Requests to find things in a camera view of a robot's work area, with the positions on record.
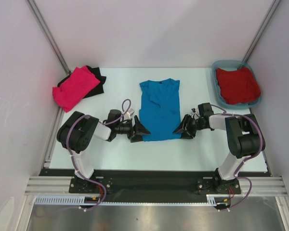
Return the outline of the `blue t shirt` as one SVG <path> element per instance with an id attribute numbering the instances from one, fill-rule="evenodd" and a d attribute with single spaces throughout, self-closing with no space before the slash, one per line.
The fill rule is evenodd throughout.
<path id="1" fill-rule="evenodd" d="M 147 80 L 140 83 L 142 91 L 139 117 L 150 131 L 143 140 L 165 141 L 181 137 L 173 132 L 181 122 L 179 88 L 180 81 L 168 78 L 160 81 Z"/>

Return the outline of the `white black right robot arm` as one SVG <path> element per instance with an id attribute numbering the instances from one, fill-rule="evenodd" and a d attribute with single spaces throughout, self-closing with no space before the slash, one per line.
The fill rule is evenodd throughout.
<path id="1" fill-rule="evenodd" d="M 211 103 L 202 103 L 193 108 L 193 113 L 186 114 L 173 133 L 189 140 L 200 130 L 224 130 L 229 154 L 211 179 L 197 180 L 197 190 L 199 194 L 240 194 L 238 174 L 247 161 L 265 149 L 265 140 L 254 114 L 229 114 L 225 110 L 216 114 L 214 107 Z"/>

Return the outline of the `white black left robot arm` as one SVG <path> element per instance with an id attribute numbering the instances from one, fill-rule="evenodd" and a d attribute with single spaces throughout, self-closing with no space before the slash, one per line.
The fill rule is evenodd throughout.
<path id="1" fill-rule="evenodd" d="M 117 109 L 108 113 L 107 120 L 101 122 L 98 118 L 75 111 L 59 128 L 56 139 L 63 148 L 69 151 L 76 177 L 80 178 L 80 187 L 90 193 L 96 189 L 97 181 L 91 176 L 94 167 L 89 156 L 84 153 L 93 137 L 111 142 L 119 135 L 126 135 L 131 143 L 144 140 L 151 132 L 144 127 L 133 110 L 124 114 Z"/>

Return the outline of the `black folded t shirt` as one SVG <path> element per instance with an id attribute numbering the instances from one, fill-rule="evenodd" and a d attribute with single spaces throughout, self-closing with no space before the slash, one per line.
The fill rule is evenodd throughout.
<path id="1" fill-rule="evenodd" d="M 93 68 L 88 65 L 75 68 L 70 75 L 57 84 L 57 87 L 60 87 L 66 81 L 68 82 L 68 87 L 76 86 L 81 80 L 85 84 L 86 89 L 90 90 L 84 95 L 84 99 L 104 93 L 103 85 L 106 82 L 106 76 L 101 75 L 99 67 Z"/>

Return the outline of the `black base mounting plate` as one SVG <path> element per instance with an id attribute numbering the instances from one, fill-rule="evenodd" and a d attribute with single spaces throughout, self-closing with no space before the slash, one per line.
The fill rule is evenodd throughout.
<path id="1" fill-rule="evenodd" d="M 237 180 L 222 183 L 214 171 L 96 170 L 91 180 L 115 203 L 200 203 L 207 194 L 241 193 Z"/>

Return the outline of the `red t shirt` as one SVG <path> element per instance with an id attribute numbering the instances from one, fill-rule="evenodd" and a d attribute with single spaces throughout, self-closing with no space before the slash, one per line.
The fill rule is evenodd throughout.
<path id="1" fill-rule="evenodd" d="M 221 96 L 227 104 L 249 103 L 261 96 L 260 87 L 247 67 L 235 71 L 217 68 L 216 77 Z"/>

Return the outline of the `pink folded t shirt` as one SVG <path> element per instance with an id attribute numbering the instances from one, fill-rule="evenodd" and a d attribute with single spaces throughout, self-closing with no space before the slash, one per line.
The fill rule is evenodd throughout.
<path id="1" fill-rule="evenodd" d="M 81 80 L 76 86 L 68 87 L 68 82 L 64 82 L 60 87 L 53 87 L 53 99 L 65 112 L 71 111 L 90 91 L 86 89 Z"/>

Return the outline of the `teal plastic basket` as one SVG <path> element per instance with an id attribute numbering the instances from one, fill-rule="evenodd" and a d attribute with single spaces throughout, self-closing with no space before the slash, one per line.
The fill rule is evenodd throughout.
<path id="1" fill-rule="evenodd" d="M 245 110 L 260 104 L 261 90 L 250 65 L 237 60 L 212 64 L 212 82 L 217 103 L 231 110 Z"/>

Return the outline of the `aluminium front frame rail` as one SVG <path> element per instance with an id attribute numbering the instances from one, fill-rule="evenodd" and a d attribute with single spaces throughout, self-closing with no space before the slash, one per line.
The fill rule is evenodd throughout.
<path id="1" fill-rule="evenodd" d="M 281 177 L 249 177 L 239 179 L 235 188 L 240 188 L 243 194 L 248 192 L 252 183 L 250 196 L 276 196 L 286 197 L 288 195 L 286 187 Z M 25 195 L 81 195 L 74 177 L 30 177 Z"/>

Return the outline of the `right aluminium corner post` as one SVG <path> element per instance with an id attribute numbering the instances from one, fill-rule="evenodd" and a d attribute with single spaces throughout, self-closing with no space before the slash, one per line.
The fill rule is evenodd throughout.
<path id="1" fill-rule="evenodd" d="M 277 12 L 278 8 L 282 4 L 283 0 L 273 0 L 272 4 L 270 5 L 263 21 L 260 24 L 255 36 L 252 39 L 250 46 L 248 47 L 242 62 L 248 63 L 253 52 L 256 50 L 257 45 L 259 44 L 261 38 L 263 37 L 265 31 L 267 30 L 268 26 L 270 25 L 275 13 Z"/>

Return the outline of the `aluminium corner post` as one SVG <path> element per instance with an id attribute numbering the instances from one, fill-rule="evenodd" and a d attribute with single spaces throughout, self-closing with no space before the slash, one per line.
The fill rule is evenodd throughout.
<path id="1" fill-rule="evenodd" d="M 35 20 L 37 21 L 38 26 L 40 27 L 40 30 L 44 34 L 48 44 L 50 45 L 50 48 L 52 49 L 54 55 L 56 56 L 59 64 L 63 68 L 64 72 L 66 74 L 70 73 L 70 69 L 67 65 L 67 62 L 65 61 L 65 58 L 63 57 L 60 48 L 44 18 L 42 15 L 42 12 L 40 11 L 37 3 L 35 0 L 25 0 L 26 4 L 28 5 L 29 9 L 31 10 Z"/>
<path id="2" fill-rule="evenodd" d="M 283 0 L 273 0 L 272 4 L 270 5 L 263 21 L 260 24 L 255 36 L 252 39 L 250 46 L 248 47 L 242 62 L 248 63 L 253 52 L 256 50 L 257 45 L 259 44 L 261 38 L 263 37 L 265 31 L 267 30 L 268 26 L 270 25 L 275 13 L 277 12 L 278 8 L 282 4 Z"/>

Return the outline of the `left aluminium corner post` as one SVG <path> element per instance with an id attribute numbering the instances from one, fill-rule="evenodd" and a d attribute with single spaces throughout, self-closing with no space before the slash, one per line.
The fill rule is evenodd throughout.
<path id="1" fill-rule="evenodd" d="M 38 26 L 40 27 L 40 30 L 44 34 L 48 44 L 50 45 L 50 48 L 52 49 L 54 55 L 56 56 L 59 64 L 63 68 L 64 72 L 66 74 L 70 73 L 70 69 L 67 65 L 67 62 L 65 61 L 65 58 L 63 57 L 60 48 L 44 18 L 42 15 L 42 12 L 40 11 L 37 3 L 35 0 L 25 0 L 26 4 L 28 5 L 29 9 L 31 10 L 35 20 L 37 21 Z"/>

